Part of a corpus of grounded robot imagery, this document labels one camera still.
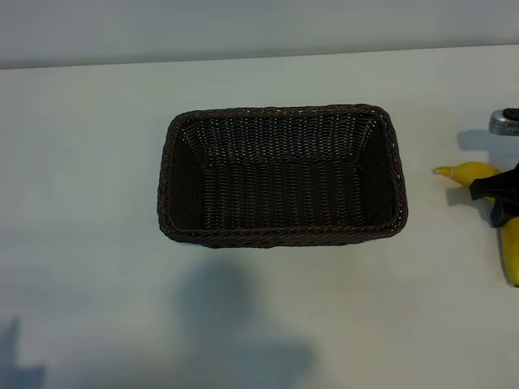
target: wicker basket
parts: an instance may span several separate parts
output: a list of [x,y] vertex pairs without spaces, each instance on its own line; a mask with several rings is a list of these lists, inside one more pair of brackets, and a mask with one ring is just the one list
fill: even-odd
[[184,113],[168,129],[162,232],[209,247],[347,245],[407,220],[388,114],[370,105]]

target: white table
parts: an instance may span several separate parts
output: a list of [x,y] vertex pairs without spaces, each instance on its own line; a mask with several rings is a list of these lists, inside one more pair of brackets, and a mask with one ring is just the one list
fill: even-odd
[[[519,105],[518,64],[500,46],[0,71],[0,315],[20,317],[19,365],[50,389],[517,387],[519,290],[479,205],[431,169],[519,161],[519,138],[487,133]],[[338,103],[392,117],[402,233],[210,250],[159,231],[174,116]]]

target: basket rim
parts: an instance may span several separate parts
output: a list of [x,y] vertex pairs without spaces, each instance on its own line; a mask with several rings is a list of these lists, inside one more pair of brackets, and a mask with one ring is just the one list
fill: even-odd
[[[393,208],[397,207],[394,217],[382,224],[369,224],[359,226],[331,226],[331,225],[309,225],[309,226],[290,226],[290,227],[262,227],[248,229],[181,229],[171,219],[165,211],[169,204],[168,196],[165,195],[165,189],[169,185],[168,165],[166,162],[172,159],[175,149],[175,143],[178,138],[176,136],[182,129],[182,125],[187,121],[202,118],[225,118],[225,117],[254,117],[261,113],[265,118],[282,118],[286,116],[293,117],[297,115],[304,117],[307,115],[315,115],[316,113],[324,114],[364,114],[374,115],[375,119],[380,119],[384,128],[384,135],[388,142],[384,142],[384,146],[391,154],[393,163],[389,165],[392,176],[392,190],[395,194],[395,202]],[[401,159],[398,149],[397,136],[392,126],[391,118],[382,108],[374,105],[356,104],[356,105],[325,105],[325,106],[299,106],[299,107],[265,107],[265,108],[231,108],[231,109],[209,109],[194,110],[179,114],[169,125],[166,141],[163,149],[161,161],[161,175],[158,187],[157,213],[159,215],[159,225],[161,231],[174,240],[190,241],[197,238],[209,239],[217,241],[218,239],[233,240],[239,237],[239,240],[247,237],[256,237],[259,233],[275,237],[281,234],[290,234],[291,237],[297,237],[303,234],[351,234],[351,233],[378,233],[377,237],[390,237],[400,232],[407,221],[408,209],[407,198],[405,195],[405,181],[401,167]]]

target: black plastic object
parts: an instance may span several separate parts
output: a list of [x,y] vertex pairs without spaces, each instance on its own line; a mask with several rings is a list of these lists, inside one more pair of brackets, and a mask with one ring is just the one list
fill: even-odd
[[474,180],[470,185],[470,195],[472,200],[482,197],[495,199],[490,220],[492,227],[502,227],[519,216],[519,165],[508,172]]
[[508,120],[519,121],[519,108],[507,108],[503,111],[503,116]]

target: silver object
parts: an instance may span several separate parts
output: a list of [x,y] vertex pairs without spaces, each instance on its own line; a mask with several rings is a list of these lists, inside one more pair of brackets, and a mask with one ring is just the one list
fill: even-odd
[[494,111],[488,130],[495,135],[519,136],[519,108]]

